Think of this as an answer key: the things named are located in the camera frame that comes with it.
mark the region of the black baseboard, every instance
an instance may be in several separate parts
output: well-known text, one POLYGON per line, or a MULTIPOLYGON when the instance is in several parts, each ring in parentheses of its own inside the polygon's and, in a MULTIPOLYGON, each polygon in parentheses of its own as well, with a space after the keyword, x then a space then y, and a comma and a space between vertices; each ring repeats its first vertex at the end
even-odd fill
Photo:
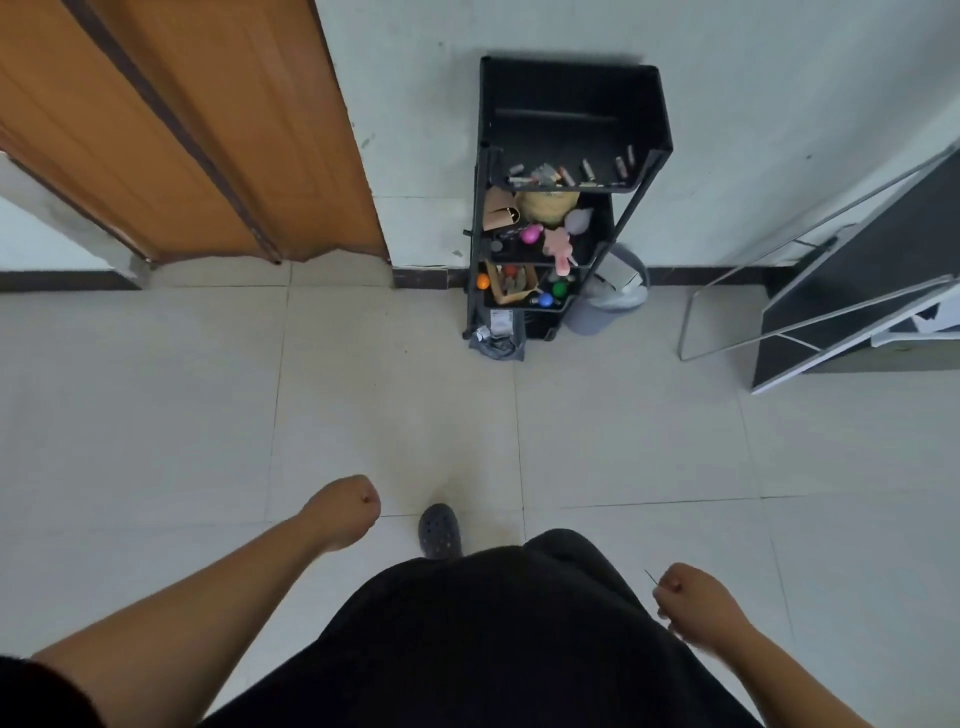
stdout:
POLYGON ((116 271, 0 271, 0 293, 138 290, 116 271))
MULTIPOLYGON (((651 285, 707 285, 732 266, 685 265, 675 268, 648 268, 651 285)), ((394 268, 394 288, 463 288, 468 280, 467 268, 394 268)), ((766 285, 780 287, 794 276, 789 266, 756 265, 737 271, 719 285, 766 285)))

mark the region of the black rolling cart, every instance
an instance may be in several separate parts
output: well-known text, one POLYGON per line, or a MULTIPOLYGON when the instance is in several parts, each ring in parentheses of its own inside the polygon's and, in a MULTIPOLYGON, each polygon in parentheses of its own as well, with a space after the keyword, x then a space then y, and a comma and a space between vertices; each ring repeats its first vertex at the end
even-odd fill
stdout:
POLYGON ((489 326, 492 311, 510 309, 518 336, 552 341, 673 152, 660 72, 650 65, 486 56, 480 60, 479 116, 473 223, 464 231, 470 238, 464 339, 489 326), (568 176, 556 185, 521 177, 545 163, 568 176), (521 165, 522 173, 511 172, 521 165), (570 238, 574 262, 562 301, 550 307, 532 298, 500 304, 490 289, 477 288, 487 261, 533 266, 538 282, 554 268, 542 242, 504 241, 497 231, 483 231, 484 199, 493 185, 515 193, 576 191, 576 207, 593 209, 588 229, 570 238), (614 222, 612 195, 629 193, 633 198, 614 222))

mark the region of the gray trash can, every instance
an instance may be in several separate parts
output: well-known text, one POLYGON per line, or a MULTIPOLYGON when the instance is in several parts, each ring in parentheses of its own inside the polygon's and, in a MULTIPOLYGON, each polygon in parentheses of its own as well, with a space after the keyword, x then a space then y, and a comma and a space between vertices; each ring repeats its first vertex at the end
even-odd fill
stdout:
POLYGON ((592 336, 600 333, 621 316, 636 311, 647 300, 650 288, 650 274, 636 255, 626 246, 616 243, 610 250, 614 255, 635 271, 640 273, 643 284, 630 293, 623 294, 608 283, 594 276, 592 286, 577 297, 566 312, 564 323, 574 333, 592 336))

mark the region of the gray slipper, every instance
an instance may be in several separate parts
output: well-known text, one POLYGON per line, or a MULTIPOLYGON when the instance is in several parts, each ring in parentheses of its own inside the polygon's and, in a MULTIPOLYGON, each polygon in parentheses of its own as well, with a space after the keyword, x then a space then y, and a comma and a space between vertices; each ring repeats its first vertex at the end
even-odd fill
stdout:
POLYGON ((446 503, 434 503, 420 516, 420 549, 428 559, 455 559, 464 555, 457 516, 446 503))

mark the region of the forearm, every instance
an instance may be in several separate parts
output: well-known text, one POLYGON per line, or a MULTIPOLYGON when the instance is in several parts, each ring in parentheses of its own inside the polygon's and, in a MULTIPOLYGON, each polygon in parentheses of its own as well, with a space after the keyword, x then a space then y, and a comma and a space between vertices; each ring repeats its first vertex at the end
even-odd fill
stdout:
POLYGON ((720 657, 743 683, 770 728, 871 728, 753 628, 725 647, 720 657))
POLYGON ((296 517, 35 655, 109 728, 193 725, 323 544, 296 517))

